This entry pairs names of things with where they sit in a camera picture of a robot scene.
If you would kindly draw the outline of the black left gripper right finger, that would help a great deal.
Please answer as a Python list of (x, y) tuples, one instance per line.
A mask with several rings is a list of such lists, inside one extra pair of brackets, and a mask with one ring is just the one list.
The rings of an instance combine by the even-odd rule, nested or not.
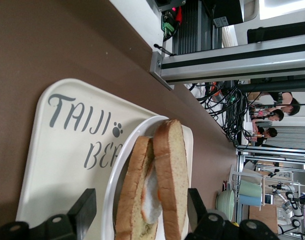
[(191, 232), (187, 240), (238, 240), (239, 227), (220, 210), (207, 210), (196, 188), (187, 190), (187, 214)]

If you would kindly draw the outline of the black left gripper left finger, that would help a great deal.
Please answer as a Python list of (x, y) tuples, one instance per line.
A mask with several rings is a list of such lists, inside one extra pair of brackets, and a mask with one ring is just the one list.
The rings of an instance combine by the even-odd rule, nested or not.
[(82, 240), (97, 214), (96, 190), (87, 188), (66, 214), (56, 214), (29, 230), (31, 240)]

